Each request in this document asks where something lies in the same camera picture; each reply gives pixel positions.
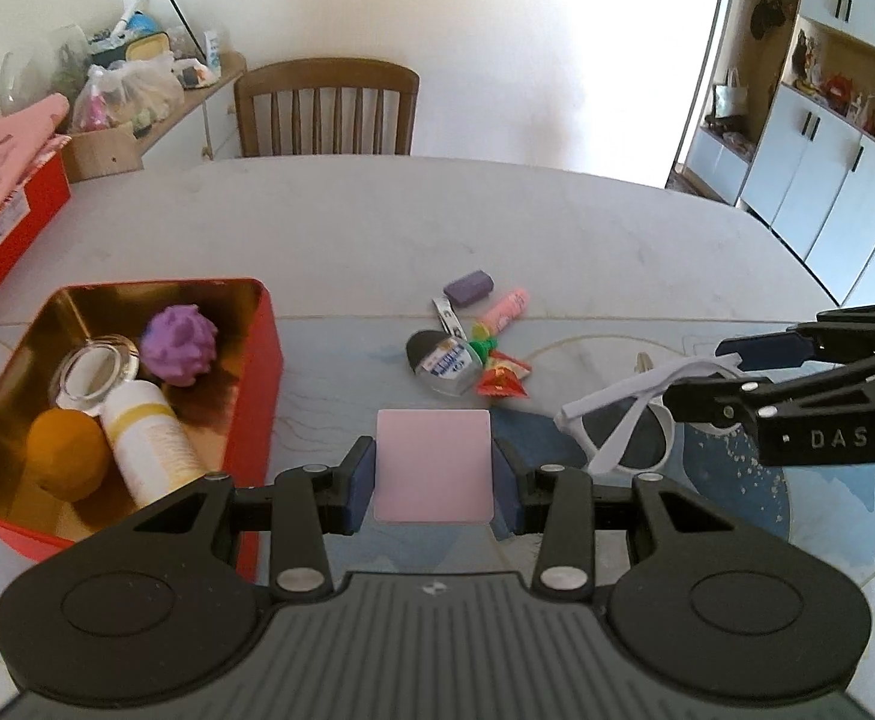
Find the silver nail clipper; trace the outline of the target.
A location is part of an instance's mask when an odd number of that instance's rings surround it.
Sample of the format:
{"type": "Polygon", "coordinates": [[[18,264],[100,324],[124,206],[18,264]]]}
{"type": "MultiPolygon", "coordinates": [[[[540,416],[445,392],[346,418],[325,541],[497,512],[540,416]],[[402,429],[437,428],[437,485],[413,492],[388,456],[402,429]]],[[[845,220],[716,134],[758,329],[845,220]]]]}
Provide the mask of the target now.
{"type": "Polygon", "coordinates": [[[442,328],[444,328],[444,332],[460,341],[467,341],[469,335],[465,332],[462,322],[457,317],[454,309],[452,309],[451,301],[447,298],[434,298],[433,305],[434,309],[436,309],[437,318],[441,322],[442,328]]]}

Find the white sunglasses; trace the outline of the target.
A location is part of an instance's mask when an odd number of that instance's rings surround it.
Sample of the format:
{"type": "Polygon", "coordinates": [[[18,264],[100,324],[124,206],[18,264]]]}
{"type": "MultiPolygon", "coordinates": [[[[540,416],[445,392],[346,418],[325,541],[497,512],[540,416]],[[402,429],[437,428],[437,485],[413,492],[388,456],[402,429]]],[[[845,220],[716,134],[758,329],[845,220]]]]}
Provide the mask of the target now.
{"type": "Polygon", "coordinates": [[[623,465],[623,458],[638,429],[639,419],[649,410],[649,406],[655,403],[661,406],[661,411],[664,413],[664,422],[659,422],[657,416],[652,417],[655,426],[664,427],[664,456],[649,466],[650,472],[657,472],[667,460],[673,444],[675,422],[670,411],[662,403],[667,388],[680,380],[692,377],[717,376],[721,380],[741,379],[744,377],[744,372],[740,366],[742,366],[742,356],[739,353],[678,358],[662,364],[661,367],[654,367],[649,371],[634,374],[629,379],[612,383],[609,387],[592,392],[579,400],[566,403],[556,413],[555,426],[561,433],[576,440],[576,444],[584,450],[584,454],[588,457],[584,470],[593,478],[615,472],[639,475],[644,473],[644,468],[627,470],[623,465]],[[605,439],[596,439],[589,434],[586,419],[604,416],[612,406],[620,405],[627,400],[630,400],[630,405],[613,424],[610,434],[605,439]]]}

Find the wooden side shelf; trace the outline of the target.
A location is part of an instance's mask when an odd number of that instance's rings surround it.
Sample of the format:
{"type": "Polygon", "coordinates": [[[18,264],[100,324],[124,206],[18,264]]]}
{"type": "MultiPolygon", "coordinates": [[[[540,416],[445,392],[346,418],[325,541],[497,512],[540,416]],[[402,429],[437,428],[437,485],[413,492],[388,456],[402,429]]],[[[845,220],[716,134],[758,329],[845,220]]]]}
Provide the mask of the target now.
{"type": "Polygon", "coordinates": [[[185,106],[140,140],[141,166],[177,172],[241,156],[234,85],[247,70],[244,55],[225,52],[223,75],[208,88],[185,93],[185,106]]]}

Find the red box with papers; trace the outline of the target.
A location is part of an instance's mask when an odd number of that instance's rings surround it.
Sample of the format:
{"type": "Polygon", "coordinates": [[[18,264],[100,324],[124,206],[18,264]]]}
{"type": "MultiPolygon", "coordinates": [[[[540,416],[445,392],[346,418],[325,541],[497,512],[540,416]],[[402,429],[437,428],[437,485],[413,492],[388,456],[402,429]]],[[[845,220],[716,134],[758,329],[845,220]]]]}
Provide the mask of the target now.
{"type": "Polygon", "coordinates": [[[0,286],[71,197],[62,153],[55,151],[0,208],[0,286]]]}

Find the purple eraser block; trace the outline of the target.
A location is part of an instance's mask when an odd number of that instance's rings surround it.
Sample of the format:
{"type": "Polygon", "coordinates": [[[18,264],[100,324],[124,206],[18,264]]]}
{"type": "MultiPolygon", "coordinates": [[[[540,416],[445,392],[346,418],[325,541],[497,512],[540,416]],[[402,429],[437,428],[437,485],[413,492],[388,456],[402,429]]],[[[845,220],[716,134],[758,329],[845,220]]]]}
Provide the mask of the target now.
{"type": "Polygon", "coordinates": [[[442,288],[442,293],[454,307],[469,307],[488,298],[493,289],[493,278],[486,271],[475,270],[447,283],[442,288]]]}

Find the orange fruit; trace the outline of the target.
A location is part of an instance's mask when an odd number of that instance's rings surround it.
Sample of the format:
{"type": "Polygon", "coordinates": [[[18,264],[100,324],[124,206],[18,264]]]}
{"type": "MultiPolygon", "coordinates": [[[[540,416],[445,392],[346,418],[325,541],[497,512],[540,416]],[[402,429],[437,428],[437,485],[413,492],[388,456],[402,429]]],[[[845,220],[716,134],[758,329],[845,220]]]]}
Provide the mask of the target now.
{"type": "Polygon", "coordinates": [[[26,468],[42,491],[63,502],[96,493],[112,463],[99,422],[76,410],[44,411],[26,436],[26,468]]]}

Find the pink sticky note pad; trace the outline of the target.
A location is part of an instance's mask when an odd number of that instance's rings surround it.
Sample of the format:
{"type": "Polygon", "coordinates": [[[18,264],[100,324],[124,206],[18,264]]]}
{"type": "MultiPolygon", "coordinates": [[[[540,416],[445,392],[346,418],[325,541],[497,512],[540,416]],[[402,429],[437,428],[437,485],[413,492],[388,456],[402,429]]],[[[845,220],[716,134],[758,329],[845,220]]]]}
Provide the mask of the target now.
{"type": "Polygon", "coordinates": [[[486,525],[495,513],[486,410],[380,410],[374,517],[486,525]]]}

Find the white wall cabinet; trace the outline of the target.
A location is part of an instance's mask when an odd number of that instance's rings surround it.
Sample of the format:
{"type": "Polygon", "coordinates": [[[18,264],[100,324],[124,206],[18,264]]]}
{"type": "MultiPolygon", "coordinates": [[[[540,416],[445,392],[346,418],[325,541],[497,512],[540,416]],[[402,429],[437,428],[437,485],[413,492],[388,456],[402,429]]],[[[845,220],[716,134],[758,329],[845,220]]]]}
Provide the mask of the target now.
{"type": "Polygon", "coordinates": [[[875,304],[875,0],[717,0],[675,171],[875,304]]]}

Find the white bottle yellow band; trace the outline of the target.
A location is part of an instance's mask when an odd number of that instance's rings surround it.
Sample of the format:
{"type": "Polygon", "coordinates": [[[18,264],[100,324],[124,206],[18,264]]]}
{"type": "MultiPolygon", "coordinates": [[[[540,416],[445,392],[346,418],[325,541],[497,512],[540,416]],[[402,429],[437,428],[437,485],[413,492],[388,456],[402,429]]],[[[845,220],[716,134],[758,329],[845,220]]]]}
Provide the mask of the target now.
{"type": "Polygon", "coordinates": [[[206,473],[163,390],[130,380],[104,401],[101,424],[131,499],[145,509],[206,473]]]}

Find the red snack packet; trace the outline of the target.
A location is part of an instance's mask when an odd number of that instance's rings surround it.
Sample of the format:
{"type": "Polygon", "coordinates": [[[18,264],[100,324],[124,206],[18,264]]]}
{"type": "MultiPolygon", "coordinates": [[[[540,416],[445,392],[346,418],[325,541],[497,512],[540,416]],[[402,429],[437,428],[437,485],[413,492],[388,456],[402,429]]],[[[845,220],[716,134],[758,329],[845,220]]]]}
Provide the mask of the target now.
{"type": "Polygon", "coordinates": [[[490,351],[475,392],[488,398],[527,398],[524,380],[531,374],[528,362],[490,351]]]}

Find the red gold-lined tin box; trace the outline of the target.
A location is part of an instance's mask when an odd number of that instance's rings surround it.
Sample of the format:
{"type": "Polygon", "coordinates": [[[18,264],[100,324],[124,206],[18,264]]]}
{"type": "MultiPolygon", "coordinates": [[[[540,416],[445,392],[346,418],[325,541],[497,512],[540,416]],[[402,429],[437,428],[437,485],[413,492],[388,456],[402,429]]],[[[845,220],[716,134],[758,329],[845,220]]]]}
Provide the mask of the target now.
{"type": "Polygon", "coordinates": [[[0,539],[44,561],[206,473],[259,486],[281,372],[252,278],[57,289],[0,376],[0,539]]]}

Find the pink yellow highlighter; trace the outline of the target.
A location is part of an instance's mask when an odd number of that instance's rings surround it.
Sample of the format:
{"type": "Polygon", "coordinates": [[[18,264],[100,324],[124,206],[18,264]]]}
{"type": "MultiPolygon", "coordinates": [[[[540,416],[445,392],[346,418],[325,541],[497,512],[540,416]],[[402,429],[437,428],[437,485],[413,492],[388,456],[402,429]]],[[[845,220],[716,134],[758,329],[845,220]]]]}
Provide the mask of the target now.
{"type": "Polygon", "coordinates": [[[529,293],[522,288],[513,289],[472,323],[472,338],[488,340],[488,338],[499,337],[514,320],[524,314],[527,304],[529,304],[529,293]]]}

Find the cardboard box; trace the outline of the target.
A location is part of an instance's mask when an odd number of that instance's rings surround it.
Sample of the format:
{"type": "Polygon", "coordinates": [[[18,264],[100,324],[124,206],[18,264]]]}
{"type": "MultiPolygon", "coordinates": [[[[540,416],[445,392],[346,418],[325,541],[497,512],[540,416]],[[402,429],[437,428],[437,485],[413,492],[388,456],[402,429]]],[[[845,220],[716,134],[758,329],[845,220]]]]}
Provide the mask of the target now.
{"type": "Polygon", "coordinates": [[[130,124],[71,135],[62,160],[72,184],[136,172],[143,167],[140,145],[130,124]]]}

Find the clear plastic bag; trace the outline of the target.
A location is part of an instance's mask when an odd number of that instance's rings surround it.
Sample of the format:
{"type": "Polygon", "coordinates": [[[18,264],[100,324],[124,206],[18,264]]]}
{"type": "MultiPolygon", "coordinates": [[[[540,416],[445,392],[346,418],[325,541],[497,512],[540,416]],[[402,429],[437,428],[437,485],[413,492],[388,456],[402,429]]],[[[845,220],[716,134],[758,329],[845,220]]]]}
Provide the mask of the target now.
{"type": "Polygon", "coordinates": [[[184,88],[172,71],[170,52],[146,60],[120,60],[109,68],[91,65],[74,101],[71,132],[99,132],[124,125],[148,132],[184,104],[184,88]]]}

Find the clear glass bowl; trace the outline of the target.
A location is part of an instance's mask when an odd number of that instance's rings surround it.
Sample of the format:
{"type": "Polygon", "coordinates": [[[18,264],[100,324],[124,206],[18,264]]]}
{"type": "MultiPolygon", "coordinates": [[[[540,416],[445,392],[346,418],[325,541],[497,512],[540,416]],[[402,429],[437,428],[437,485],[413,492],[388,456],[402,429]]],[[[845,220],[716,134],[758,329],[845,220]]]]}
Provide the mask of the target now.
{"type": "Polygon", "coordinates": [[[0,110],[10,115],[49,94],[60,93],[73,103],[85,86],[91,49],[78,25],[45,32],[3,57],[0,68],[0,110]]]}

